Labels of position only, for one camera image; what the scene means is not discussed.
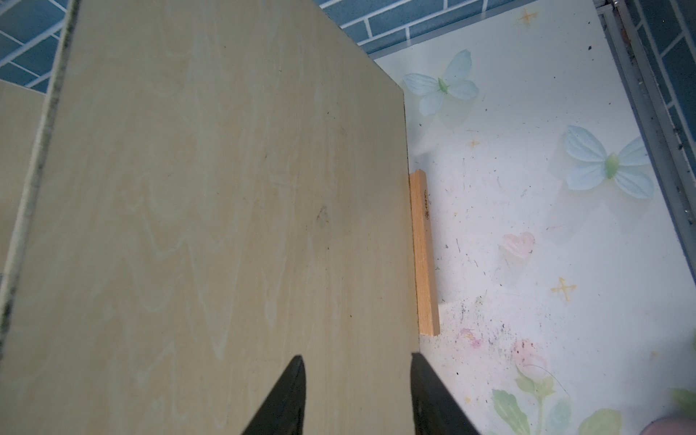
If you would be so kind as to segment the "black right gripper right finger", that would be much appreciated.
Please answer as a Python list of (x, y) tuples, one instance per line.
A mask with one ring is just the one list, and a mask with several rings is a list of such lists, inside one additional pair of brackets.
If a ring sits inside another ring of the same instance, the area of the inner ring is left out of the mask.
[(416, 434), (480, 435), (421, 353), (411, 355), (410, 380)]

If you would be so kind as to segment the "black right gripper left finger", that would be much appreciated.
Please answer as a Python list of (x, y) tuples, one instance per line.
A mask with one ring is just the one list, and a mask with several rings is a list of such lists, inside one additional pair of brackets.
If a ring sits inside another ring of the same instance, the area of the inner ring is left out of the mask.
[(295, 355), (249, 422), (244, 435), (303, 433), (306, 407), (306, 368)]

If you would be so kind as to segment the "plywood board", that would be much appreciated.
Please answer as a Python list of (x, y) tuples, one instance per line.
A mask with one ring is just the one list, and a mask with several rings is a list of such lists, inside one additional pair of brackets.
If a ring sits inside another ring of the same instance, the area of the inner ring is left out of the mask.
[(411, 434), (404, 95), (312, 1), (74, 1), (5, 270), (5, 434)]

